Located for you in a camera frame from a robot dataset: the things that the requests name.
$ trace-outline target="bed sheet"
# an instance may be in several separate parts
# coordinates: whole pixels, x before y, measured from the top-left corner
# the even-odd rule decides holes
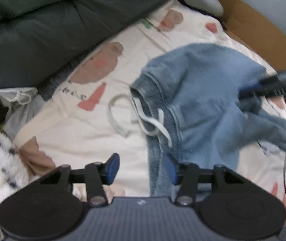
[[[100,45],[76,68],[19,131],[14,144],[21,156],[41,174],[52,169],[51,161],[78,169],[104,162],[117,152],[121,165],[115,184],[127,196],[149,196],[145,134],[132,123],[131,106],[123,100],[113,106],[113,116],[131,133],[128,137],[117,134],[107,120],[107,105],[115,95],[129,94],[129,85],[151,59],[191,43],[230,47],[263,65],[268,74],[275,73],[260,56],[225,34],[217,20],[171,0]],[[263,100],[262,107],[286,119],[283,99]],[[284,157],[274,146],[256,142],[240,150],[237,172],[283,200]]]

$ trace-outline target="white drawstring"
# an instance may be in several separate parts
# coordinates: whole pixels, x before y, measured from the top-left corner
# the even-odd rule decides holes
[[[28,101],[26,101],[26,102],[21,102],[20,101],[20,99],[19,99],[19,96],[26,96],[26,97],[29,97],[29,99],[28,99]],[[31,100],[32,100],[32,96],[31,95],[29,95],[28,93],[25,93],[25,92],[20,92],[20,91],[17,91],[16,92],[16,97],[17,97],[17,102],[20,104],[20,105],[26,105],[26,104],[28,104],[28,103],[30,103],[31,102]]]
[[[119,100],[120,98],[125,98],[127,100],[129,100],[129,102],[132,105],[132,108],[136,114],[136,117],[138,119],[139,125],[142,129],[142,131],[148,135],[148,136],[156,136],[158,134],[158,132],[161,132],[168,140],[168,145],[169,148],[172,147],[172,139],[171,136],[169,134],[169,132],[167,131],[167,129],[164,127],[164,112],[162,111],[162,109],[158,109],[158,115],[159,115],[159,119],[155,119],[153,117],[147,117],[143,111],[142,108],[142,104],[141,101],[139,100],[139,98],[136,97],[131,97],[127,94],[119,94],[116,95],[115,97],[113,97],[110,102],[108,103],[108,107],[107,107],[107,119],[109,121],[109,123],[111,124],[111,126],[119,133],[121,134],[123,137],[127,137],[130,133],[129,129],[125,129],[123,128],[121,125],[119,125],[117,123],[117,121],[114,119],[113,115],[112,115],[112,105],[114,105],[114,103]],[[148,131],[144,124],[143,121],[150,123],[152,125],[155,126],[155,129],[153,131]]]

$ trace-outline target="metal bolt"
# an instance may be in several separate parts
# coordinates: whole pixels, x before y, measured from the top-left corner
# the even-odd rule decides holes
[[[103,198],[102,196],[96,196],[96,197],[92,197],[89,201],[94,206],[100,206],[105,203],[105,198]]]
[[[181,196],[177,199],[177,202],[182,206],[187,206],[193,202],[193,199],[189,196]]]

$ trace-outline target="black round disc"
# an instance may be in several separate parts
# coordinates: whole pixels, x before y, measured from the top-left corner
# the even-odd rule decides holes
[[[48,240],[62,236],[82,216],[82,204],[68,193],[13,195],[0,204],[0,226],[12,238]]]
[[[202,221],[218,234],[237,240],[261,240],[282,229],[286,210],[270,195],[213,193],[200,205]]]

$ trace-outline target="dark green cushion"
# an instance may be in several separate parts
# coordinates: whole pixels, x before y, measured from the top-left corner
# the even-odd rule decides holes
[[[36,86],[167,0],[0,0],[0,88]]]

